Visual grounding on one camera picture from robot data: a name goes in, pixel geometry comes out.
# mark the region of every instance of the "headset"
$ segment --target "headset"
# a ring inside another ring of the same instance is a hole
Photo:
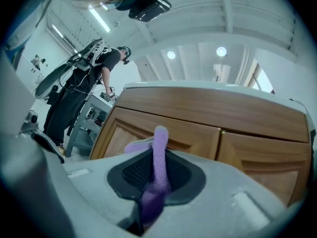
[[[117,10],[129,10],[129,18],[150,22],[171,8],[168,0],[124,0]]]

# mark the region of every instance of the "person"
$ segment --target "person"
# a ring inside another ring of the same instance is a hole
[[[31,63],[34,65],[34,67],[38,70],[41,70],[40,63],[44,64],[46,59],[40,59],[38,55],[35,56],[34,59],[31,60]]]
[[[114,99],[115,95],[109,84],[110,72],[120,60],[126,61],[129,56],[131,56],[131,50],[126,46],[117,49],[104,48],[99,56],[93,58],[95,64],[98,64],[97,66],[91,67],[87,71],[76,68],[73,75],[67,80],[58,94],[56,102],[48,111],[43,131],[62,154],[65,154],[65,148],[62,145],[64,131],[74,118],[74,113],[91,92],[100,76],[107,95],[110,99]]]

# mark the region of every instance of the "table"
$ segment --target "table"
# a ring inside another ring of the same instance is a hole
[[[73,131],[70,135],[69,143],[66,148],[66,157],[71,156],[71,151],[74,146],[84,150],[92,149],[94,141],[96,140],[96,137],[101,129],[101,126],[97,125],[95,120],[101,111],[104,111],[108,114],[112,109],[112,105],[98,95],[89,95],[86,100],[87,102],[78,116]],[[88,113],[91,106],[96,111],[96,114],[93,116],[93,118],[86,119],[86,114]],[[88,129],[93,133],[87,132],[83,128]]]

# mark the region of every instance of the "shoe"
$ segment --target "shoe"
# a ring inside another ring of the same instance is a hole
[[[66,154],[66,149],[63,147],[62,144],[60,144],[59,146],[57,146],[59,152],[62,154],[62,155],[65,155]]]

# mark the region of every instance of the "ceiling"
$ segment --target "ceiling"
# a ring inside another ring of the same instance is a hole
[[[298,17],[285,0],[169,1],[172,10],[149,23],[128,18],[127,11],[96,8],[111,28],[107,33],[88,10],[70,0],[53,0],[48,23],[56,25],[77,50],[100,37],[109,46],[129,46],[143,81],[242,84],[256,48],[296,59]],[[220,46],[227,49],[223,58],[216,55]],[[174,51],[176,58],[169,59],[168,51]]]

